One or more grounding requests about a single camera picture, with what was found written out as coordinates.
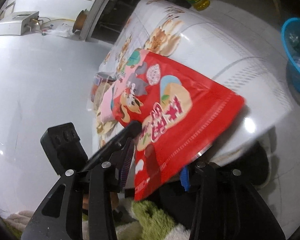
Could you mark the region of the white wall water heater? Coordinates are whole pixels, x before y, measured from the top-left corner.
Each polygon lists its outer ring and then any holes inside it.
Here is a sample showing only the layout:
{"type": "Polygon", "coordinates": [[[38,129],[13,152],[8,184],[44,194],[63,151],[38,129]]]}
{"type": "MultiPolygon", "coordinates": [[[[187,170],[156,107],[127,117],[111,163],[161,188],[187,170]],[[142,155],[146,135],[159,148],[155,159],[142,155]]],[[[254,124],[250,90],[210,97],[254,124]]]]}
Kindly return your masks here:
{"type": "Polygon", "coordinates": [[[38,17],[39,11],[13,12],[0,20],[0,36],[21,36],[31,29],[38,17]]]}

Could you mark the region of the small can red label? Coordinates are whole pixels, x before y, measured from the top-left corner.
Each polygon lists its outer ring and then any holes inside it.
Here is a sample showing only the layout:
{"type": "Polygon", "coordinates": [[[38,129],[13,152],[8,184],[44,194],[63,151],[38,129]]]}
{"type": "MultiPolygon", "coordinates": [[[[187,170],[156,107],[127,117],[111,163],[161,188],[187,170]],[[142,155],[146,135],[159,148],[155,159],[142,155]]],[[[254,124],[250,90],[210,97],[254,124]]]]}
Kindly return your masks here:
{"type": "Polygon", "coordinates": [[[90,91],[91,102],[94,102],[96,91],[100,87],[100,85],[104,83],[108,83],[111,85],[115,80],[115,77],[111,76],[109,73],[106,72],[98,72],[97,74],[95,74],[90,91]]]}

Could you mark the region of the brown clay pot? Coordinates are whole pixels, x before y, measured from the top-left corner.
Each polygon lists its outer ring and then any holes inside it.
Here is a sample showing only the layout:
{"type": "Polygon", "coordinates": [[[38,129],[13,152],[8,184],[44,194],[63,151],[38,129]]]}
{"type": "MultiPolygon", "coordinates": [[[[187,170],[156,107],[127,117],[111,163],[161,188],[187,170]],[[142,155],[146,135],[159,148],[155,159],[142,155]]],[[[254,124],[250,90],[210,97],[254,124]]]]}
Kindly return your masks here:
{"type": "Polygon", "coordinates": [[[73,28],[72,28],[73,33],[77,32],[77,31],[81,31],[83,29],[83,26],[85,24],[88,14],[89,14],[89,10],[87,10],[87,9],[82,10],[78,14],[78,16],[74,22],[73,28]]]}

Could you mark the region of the grey kitchen counter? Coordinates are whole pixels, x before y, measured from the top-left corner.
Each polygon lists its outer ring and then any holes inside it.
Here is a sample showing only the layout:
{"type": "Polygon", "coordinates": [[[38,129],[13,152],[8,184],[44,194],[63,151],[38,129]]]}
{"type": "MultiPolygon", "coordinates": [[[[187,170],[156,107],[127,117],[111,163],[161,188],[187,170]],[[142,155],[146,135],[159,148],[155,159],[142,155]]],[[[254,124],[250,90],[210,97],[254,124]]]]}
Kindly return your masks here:
{"type": "Polygon", "coordinates": [[[90,40],[97,22],[100,19],[102,12],[104,11],[109,1],[110,0],[94,0],[94,3],[89,10],[89,14],[87,15],[87,18],[79,35],[79,39],[81,41],[90,40]]]}

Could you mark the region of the floral tablecloth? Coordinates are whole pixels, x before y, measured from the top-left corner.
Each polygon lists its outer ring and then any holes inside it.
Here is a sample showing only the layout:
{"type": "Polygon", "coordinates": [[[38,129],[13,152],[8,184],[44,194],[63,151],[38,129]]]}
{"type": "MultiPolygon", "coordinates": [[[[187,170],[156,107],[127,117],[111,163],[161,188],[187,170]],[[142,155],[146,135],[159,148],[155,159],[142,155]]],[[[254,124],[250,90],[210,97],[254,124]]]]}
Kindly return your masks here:
{"type": "Polygon", "coordinates": [[[245,98],[246,108],[208,157],[218,165],[236,160],[258,141],[268,157],[276,149],[275,125],[292,109],[269,63],[241,38],[205,14],[165,0],[141,0],[101,63],[119,77],[136,48],[186,65],[245,98]]]}

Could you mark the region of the blue plastic basin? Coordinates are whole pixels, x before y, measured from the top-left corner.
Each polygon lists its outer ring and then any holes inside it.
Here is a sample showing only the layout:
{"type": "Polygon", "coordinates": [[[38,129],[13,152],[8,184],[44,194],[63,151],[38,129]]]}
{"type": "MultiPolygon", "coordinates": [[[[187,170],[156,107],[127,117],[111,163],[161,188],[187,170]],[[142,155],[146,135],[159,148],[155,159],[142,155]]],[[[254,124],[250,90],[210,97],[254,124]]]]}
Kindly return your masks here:
{"type": "Polygon", "coordinates": [[[295,90],[300,93],[300,18],[285,21],[281,29],[281,41],[288,57],[288,72],[295,90]]]}

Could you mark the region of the red snack bag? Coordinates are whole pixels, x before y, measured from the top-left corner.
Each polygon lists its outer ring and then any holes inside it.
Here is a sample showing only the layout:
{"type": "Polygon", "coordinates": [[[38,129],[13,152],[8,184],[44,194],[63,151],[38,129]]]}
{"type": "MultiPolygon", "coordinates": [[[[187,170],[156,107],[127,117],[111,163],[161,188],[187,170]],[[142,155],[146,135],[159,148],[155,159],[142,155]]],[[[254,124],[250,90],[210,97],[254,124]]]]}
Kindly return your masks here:
{"type": "Polygon", "coordinates": [[[114,82],[114,118],[142,124],[135,155],[134,199],[168,182],[226,131],[242,96],[168,57],[136,49],[114,82]]]}

